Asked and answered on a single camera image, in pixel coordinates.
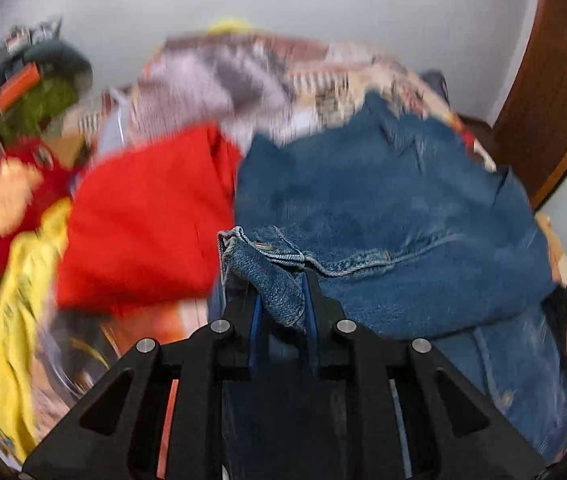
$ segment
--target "denim seam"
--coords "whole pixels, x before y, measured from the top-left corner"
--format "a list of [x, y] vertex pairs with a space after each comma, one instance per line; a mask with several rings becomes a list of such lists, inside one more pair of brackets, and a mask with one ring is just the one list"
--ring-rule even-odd
[[497, 389], [497, 383], [492, 372], [492, 363], [490, 362], [490, 354], [487, 349], [486, 339], [484, 338], [483, 332], [481, 332], [480, 327], [475, 327], [472, 331], [472, 335], [477, 343], [477, 348], [479, 349], [479, 354], [481, 355], [481, 361], [484, 365], [484, 376], [486, 378], [487, 390], [492, 397], [493, 404], [497, 409], [503, 413], [501, 407], [501, 399], [499, 396], [499, 390]]
[[540, 453], [543, 453], [543, 450], [546, 449], [546, 446], [548, 445], [548, 442], [550, 441], [550, 437], [553, 437], [556, 431], [557, 431], [557, 424], [552, 425], [551, 433], [547, 430], [545, 431], [546, 437], [543, 439], [543, 442], [539, 446], [539, 452]]
[[384, 117], [379, 118], [379, 123], [381, 126], [381, 131], [386, 135], [388, 144], [399, 154], [399, 156], [404, 155], [411, 148], [415, 150], [415, 156], [417, 158], [417, 168], [419, 168], [419, 173], [425, 173], [425, 151], [426, 151], [426, 139], [417, 136], [415, 133], [406, 133], [406, 125], [403, 124], [402, 118], [396, 119], [396, 122], [391, 123]]
[[529, 248], [532, 245], [532, 242], [534, 241], [536, 236], [537, 236], [537, 229], [529, 229], [526, 235], [522, 238], [521, 244], [524, 247]]
[[[279, 235], [279, 237], [281, 237], [282, 240], [289, 245], [289, 247], [293, 248], [295, 250], [296, 254], [276, 254], [273, 251], [265, 251], [265, 250], [261, 250], [259, 248], [256, 248], [252, 244], [250, 239], [246, 236], [246, 234], [245, 234], [245, 232], [244, 232], [244, 230], [241, 226], [234, 227], [234, 229], [232, 229], [231, 231], [220, 232], [219, 236], [223, 237], [224, 240], [227, 240], [228, 237], [233, 237], [233, 236], [237, 237], [241, 241], [245, 242], [246, 244], [249, 244], [251, 247], [254, 247], [257, 251], [259, 251], [261, 254], [263, 254], [263, 256], [265, 256], [270, 262], [275, 263], [275, 264], [283, 264], [283, 265], [288, 265], [288, 266], [293, 265], [293, 266], [296, 266], [296, 267], [299, 267], [299, 268], [303, 268], [305, 266], [306, 262], [311, 262], [318, 270], [320, 270], [320, 272], [324, 276], [330, 277], [330, 278], [339, 278], [339, 277], [342, 277], [342, 276], [348, 276], [350, 274], [358, 272], [359, 270], [372, 269], [374, 267], [388, 267], [390, 269], [390, 268], [394, 267], [396, 264], [403, 263], [403, 262], [406, 262], [406, 261], [410, 261], [414, 258], [421, 256], [422, 254], [425, 254], [426, 252], [428, 252], [428, 251], [430, 251], [434, 248], [437, 248], [438, 246], [441, 246], [441, 245], [444, 245], [444, 244], [447, 244], [447, 243], [451, 243], [451, 242], [455, 242], [455, 241], [463, 238], [463, 235], [459, 235], [459, 234], [446, 235], [443, 238], [436, 240], [436, 242], [430, 243], [426, 247], [419, 249], [418, 251], [415, 251], [415, 252], [409, 253], [409, 254], [403, 254], [402, 256], [398, 256], [396, 258], [393, 258], [391, 256], [390, 251], [387, 251], [387, 253], [390, 257], [389, 261], [388, 260], [367, 261], [367, 262], [361, 262], [360, 264], [354, 264], [354, 265], [350, 266], [349, 268], [346, 268], [346, 269], [343, 269], [343, 270], [333, 270], [332, 268], [329, 268], [329, 267], [337, 267], [337, 268], [343, 267], [345, 264], [347, 264], [347, 262], [351, 262], [353, 260], [353, 257], [350, 257], [346, 260], [340, 260], [339, 262], [332, 262], [330, 264], [327, 264], [327, 266], [324, 266], [323, 264], [321, 264], [316, 259], [314, 254], [299, 250], [289, 240], [287, 240], [283, 236], [283, 234], [281, 233], [279, 228], [277, 228], [277, 227], [274, 227], [274, 228], [275, 228], [277, 234]], [[220, 252], [221, 259], [222, 259], [224, 253], [225, 253], [225, 250], [221, 250], [221, 252]]]
[[[294, 317], [292, 319], [292, 323], [290, 326], [298, 326], [299, 325], [299, 321], [301, 320], [301, 318], [303, 318], [306, 315], [306, 306], [304, 305], [302, 309], [300, 309], [299, 311], [299, 315], [297, 317]], [[300, 327], [301, 332], [305, 332], [305, 326], [301, 326]]]

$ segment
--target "metal screw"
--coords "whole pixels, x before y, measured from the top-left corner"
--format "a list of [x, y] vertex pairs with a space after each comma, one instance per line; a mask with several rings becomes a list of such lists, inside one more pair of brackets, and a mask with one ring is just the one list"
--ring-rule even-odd
[[420, 354], [427, 354], [430, 350], [433, 349], [433, 346], [428, 341], [428, 339], [423, 339], [420, 337], [412, 341], [412, 348], [414, 348]]
[[212, 332], [216, 332], [217, 334], [223, 334], [230, 330], [230, 321], [226, 321], [225, 319], [217, 319], [210, 323], [210, 329]]
[[344, 334], [349, 334], [354, 332], [357, 328], [357, 324], [349, 319], [342, 319], [337, 323], [337, 330], [343, 332]]
[[142, 354], [147, 354], [148, 352], [153, 351], [155, 346], [156, 343], [154, 342], [154, 339], [150, 339], [149, 337], [140, 339], [139, 342], [137, 342], [137, 350]]

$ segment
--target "orange object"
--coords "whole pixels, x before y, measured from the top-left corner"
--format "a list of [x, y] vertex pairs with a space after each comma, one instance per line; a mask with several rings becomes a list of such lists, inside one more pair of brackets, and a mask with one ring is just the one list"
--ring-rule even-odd
[[14, 74], [0, 89], [0, 112], [4, 113], [14, 102], [41, 81], [35, 63], [28, 63]]

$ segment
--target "green object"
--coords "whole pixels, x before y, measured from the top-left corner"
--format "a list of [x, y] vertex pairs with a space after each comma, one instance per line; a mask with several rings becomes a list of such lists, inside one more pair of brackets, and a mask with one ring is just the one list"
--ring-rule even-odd
[[76, 89], [67, 79], [42, 79], [0, 117], [0, 137], [4, 146], [10, 146], [21, 136], [40, 137], [53, 118], [77, 101]]

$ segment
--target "denim jacket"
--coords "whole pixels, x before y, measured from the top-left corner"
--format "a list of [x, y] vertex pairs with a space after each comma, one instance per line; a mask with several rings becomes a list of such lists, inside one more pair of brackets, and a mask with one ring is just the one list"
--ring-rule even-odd
[[222, 280], [251, 282], [275, 322], [303, 329], [302, 269], [351, 319], [428, 337], [551, 460], [567, 436], [567, 373], [539, 304], [547, 242], [510, 170], [489, 173], [453, 130], [395, 117], [376, 93], [351, 121], [240, 168]]

